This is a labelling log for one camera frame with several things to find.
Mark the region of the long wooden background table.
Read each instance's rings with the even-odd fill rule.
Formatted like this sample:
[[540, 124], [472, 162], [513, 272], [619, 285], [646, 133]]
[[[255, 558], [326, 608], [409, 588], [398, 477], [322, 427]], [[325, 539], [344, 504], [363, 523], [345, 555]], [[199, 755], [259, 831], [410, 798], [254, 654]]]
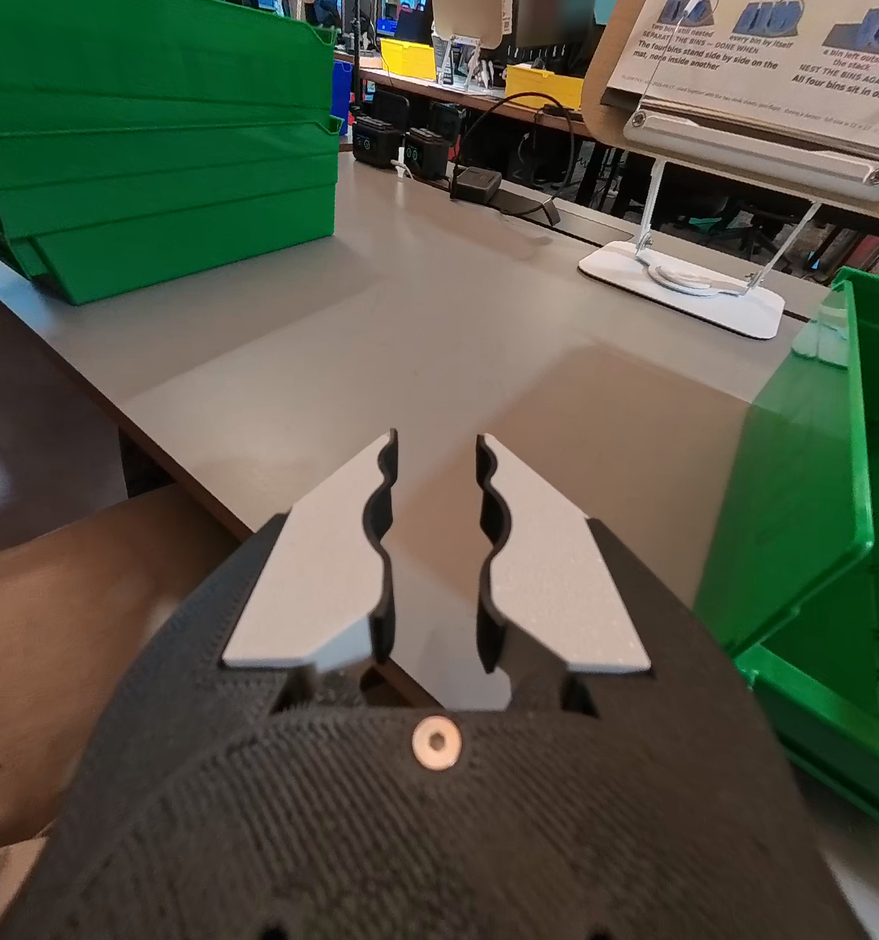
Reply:
[[537, 124], [558, 132], [568, 130], [565, 118], [560, 115], [551, 114], [545, 110], [535, 111], [523, 107], [517, 101], [505, 102], [504, 97], [501, 95], [464, 91], [436, 82], [397, 75], [382, 68], [381, 64], [381, 59], [378, 56], [361, 57], [360, 69], [363, 81], [378, 87], [388, 88], [406, 96], [418, 96], [452, 103], [469, 111], [479, 113], [493, 111], [497, 116], [519, 121], [523, 124]]

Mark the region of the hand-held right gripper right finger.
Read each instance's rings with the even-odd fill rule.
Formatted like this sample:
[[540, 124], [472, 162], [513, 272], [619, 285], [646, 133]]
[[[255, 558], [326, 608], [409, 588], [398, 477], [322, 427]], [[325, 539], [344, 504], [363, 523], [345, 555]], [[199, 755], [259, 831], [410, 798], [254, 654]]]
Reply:
[[502, 441], [476, 438], [480, 529], [476, 647], [513, 688], [555, 667], [573, 676], [645, 676], [653, 664], [591, 519]]

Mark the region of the black battery charging case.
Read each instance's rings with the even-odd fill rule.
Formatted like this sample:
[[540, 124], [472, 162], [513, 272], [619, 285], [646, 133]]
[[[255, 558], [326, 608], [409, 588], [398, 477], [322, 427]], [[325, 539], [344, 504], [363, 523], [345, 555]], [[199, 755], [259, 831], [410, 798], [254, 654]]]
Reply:
[[352, 124], [352, 154], [359, 163], [395, 169], [405, 132], [375, 117], [359, 114]]
[[402, 163], [417, 179], [445, 179], [452, 148], [443, 135], [423, 128], [410, 128], [404, 136]]

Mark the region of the green plastic bin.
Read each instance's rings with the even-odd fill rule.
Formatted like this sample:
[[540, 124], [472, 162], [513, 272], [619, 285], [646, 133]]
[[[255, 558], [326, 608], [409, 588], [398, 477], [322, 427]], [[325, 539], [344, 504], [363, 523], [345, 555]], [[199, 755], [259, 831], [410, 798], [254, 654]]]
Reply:
[[694, 611], [788, 758], [879, 822], [879, 276], [842, 269], [750, 405]]
[[334, 42], [229, 2], [0, 2], [0, 133], [325, 122]]
[[4, 262], [74, 306], [329, 237], [336, 183], [23, 240]]
[[0, 192], [149, 173], [256, 165], [338, 150], [342, 122], [0, 133]]

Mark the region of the clear acrylic sign holder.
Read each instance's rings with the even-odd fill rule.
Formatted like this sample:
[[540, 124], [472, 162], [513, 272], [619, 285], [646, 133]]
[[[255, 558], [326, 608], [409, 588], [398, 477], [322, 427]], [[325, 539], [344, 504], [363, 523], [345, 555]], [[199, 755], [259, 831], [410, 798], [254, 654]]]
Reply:
[[472, 84], [476, 55], [481, 51], [478, 38], [454, 35], [445, 40], [433, 34], [436, 80], [441, 86], [466, 91]]

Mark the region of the beige background document stand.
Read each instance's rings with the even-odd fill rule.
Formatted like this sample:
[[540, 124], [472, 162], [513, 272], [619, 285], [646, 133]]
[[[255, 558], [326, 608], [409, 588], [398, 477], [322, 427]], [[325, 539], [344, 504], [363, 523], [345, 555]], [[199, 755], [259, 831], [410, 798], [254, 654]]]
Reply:
[[444, 41], [473, 38], [488, 50], [511, 33], [513, 1], [432, 1], [434, 32]]

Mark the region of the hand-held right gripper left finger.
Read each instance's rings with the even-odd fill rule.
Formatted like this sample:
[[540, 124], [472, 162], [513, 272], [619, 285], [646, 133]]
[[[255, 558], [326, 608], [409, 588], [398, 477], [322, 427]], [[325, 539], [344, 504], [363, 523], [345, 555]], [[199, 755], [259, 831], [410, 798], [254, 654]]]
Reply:
[[222, 652], [235, 669], [318, 673], [393, 652], [399, 440], [390, 429], [293, 504]]

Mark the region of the grey desk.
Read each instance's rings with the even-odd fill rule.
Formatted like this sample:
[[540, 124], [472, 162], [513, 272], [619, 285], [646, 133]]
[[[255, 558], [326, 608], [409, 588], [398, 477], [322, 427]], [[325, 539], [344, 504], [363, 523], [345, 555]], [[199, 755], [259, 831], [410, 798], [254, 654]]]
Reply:
[[496, 434], [690, 601], [748, 404], [828, 291], [770, 276], [744, 338], [578, 272], [592, 250], [340, 158], [335, 235], [71, 307], [0, 262], [0, 548], [113, 503], [117, 433], [244, 531], [389, 427], [394, 657], [490, 706], [475, 436]]

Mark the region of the large yellow bin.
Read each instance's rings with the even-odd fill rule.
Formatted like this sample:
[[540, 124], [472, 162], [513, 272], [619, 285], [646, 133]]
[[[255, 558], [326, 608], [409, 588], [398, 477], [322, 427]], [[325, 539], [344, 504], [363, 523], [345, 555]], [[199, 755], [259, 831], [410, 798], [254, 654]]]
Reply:
[[578, 111], [583, 79], [513, 64], [505, 70], [505, 96], [526, 109], [538, 110], [559, 103], [568, 111]]
[[430, 83], [437, 79], [435, 51], [429, 43], [383, 37], [380, 40], [380, 54], [382, 67], [392, 75]]

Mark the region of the person's leg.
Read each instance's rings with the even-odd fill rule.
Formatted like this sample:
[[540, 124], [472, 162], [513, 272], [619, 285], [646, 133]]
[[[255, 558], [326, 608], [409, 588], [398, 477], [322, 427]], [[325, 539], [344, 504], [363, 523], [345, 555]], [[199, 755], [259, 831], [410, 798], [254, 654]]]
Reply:
[[49, 824], [129, 664], [237, 546], [171, 485], [0, 551], [0, 847]]

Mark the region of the printed instruction sheet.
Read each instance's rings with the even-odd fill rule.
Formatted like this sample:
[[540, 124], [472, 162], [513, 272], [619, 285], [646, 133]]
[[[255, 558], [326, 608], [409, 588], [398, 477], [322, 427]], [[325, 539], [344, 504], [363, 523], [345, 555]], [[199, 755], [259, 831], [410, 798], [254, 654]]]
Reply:
[[879, 1], [646, 2], [607, 88], [879, 156]]

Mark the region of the black power adapter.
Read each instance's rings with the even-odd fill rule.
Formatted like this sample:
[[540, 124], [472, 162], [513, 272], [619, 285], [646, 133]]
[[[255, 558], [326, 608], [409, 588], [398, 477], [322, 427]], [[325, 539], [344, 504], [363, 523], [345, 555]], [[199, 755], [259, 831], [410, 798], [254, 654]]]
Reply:
[[449, 194], [453, 201], [489, 206], [503, 182], [501, 172], [475, 167], [455, 167], [450, 178]]

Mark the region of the instruction sheet on stand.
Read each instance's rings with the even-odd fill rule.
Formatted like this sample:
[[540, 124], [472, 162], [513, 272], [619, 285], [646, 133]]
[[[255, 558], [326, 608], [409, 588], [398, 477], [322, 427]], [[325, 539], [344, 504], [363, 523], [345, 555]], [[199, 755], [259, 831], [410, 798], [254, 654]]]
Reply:
[[[653, 160], [643, 219], [628, 241], [586, 256], [593, 280], [760, 341], [774, 339], [785, 311], [762, 283], [793, 239], [826, 206], [879, 218], [879, 156], [688, 113], [666, 102], [607, 88], [646, 2], [617, 2], [582, 91], [582, 114], [599, 142]], [[744, 279], [683, 263], [652, 247], [652, 220], [669, 165], [704, 171], [807, 201], [802, 221], [759, 273]]]

